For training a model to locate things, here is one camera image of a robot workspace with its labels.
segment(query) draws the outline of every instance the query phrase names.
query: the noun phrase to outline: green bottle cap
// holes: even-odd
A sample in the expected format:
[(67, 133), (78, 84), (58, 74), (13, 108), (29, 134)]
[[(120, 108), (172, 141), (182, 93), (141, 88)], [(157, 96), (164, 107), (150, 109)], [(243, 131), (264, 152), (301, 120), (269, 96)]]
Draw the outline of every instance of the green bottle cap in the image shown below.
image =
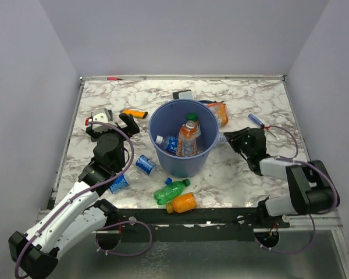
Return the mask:
[(195, 122), (195, 121), (198, 120), (198, 116), (197, 116), (196, 113), (191, 112), (191, 113), (188, 113), (188, 114), (187, 114), (186, 120), (187, 120), (187, 121), (194, 121), (194, 122)]
[(190, 180), (189, 179), (185, 179), (182, 182), (186, 185), (186, 187), (190, 185)]

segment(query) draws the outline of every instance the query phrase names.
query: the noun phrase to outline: wall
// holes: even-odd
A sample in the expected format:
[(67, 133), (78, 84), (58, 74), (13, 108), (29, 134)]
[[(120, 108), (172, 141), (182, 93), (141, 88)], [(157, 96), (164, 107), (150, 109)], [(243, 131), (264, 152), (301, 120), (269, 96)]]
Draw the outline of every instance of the wall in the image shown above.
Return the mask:
[(0, 1), (0, 278), (13, 278), (8, 238), (46, 207), (78, 87), (40, 3)]
[(328, 0), (40, 0), (81, 76), (287, 74)]
[(310, 156), (339, 191), (349, 247), (349, 0), (329, 2), (287, 85)]

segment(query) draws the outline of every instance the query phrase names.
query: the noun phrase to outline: screwdriver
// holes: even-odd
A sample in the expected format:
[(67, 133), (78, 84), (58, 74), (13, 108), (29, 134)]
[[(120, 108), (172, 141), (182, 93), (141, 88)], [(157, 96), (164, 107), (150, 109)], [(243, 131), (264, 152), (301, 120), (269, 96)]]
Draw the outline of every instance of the screwdriver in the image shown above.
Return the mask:
[[(263, 122), (262, 122), (259, 118), (257, 118), (256, 116), (254, 116), (252, 113), (250, 113), (250, 114), (248, 115), (248, 118), (251, 119), (252, 122), (255, 123), (257, 126), (259, 126), (261, 129), (266, 129), (266, 128), (265, 128), (265, 125), (263, 124)], [(270, 130), (269, 130), (268, 128), (267, 128), (266, 130), (267, 130), (268, 133), (270, 133), (273, 137), (275, 137), (277, 140), (279, 140), (278, 137), (277, 137), (276, 135), (274, 135), (272, 132), (270, 132)]]

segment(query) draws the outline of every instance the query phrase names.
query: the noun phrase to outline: blue bin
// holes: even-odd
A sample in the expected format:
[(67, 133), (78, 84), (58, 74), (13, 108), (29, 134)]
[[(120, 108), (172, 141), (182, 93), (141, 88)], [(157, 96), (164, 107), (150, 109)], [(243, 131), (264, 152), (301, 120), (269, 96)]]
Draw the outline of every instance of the blue bin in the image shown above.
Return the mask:
[[(155, 143), (157, 135), (178, 137), (186, 115), (194, 112), (198, 115), (201, 128), (201, 141), (205, 151), (193, 157), (170, 155)], [(215, 114), (205, 105), (189, 99), (177, 99), (161, 105), (151, 116), (149, 136), (158, 154), (163, 169), (171, 176), (185, 178), (196, 175), (204, 166), (209, 151), (215, 146), (219, 133), (219, 124)]]

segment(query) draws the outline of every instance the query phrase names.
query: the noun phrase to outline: yellow bottle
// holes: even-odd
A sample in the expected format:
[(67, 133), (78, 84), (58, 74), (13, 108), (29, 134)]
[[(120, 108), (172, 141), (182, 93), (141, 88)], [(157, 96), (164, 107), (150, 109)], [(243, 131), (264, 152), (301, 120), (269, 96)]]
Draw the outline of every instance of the yellow bottle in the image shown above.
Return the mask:
[(197, 202), (194, 198), (194, 193), (188, 193), (182, 196), (174, 198), (171, 202), (166, 205), (168, 213), (183, 213), (191, 209), (197, 208)]

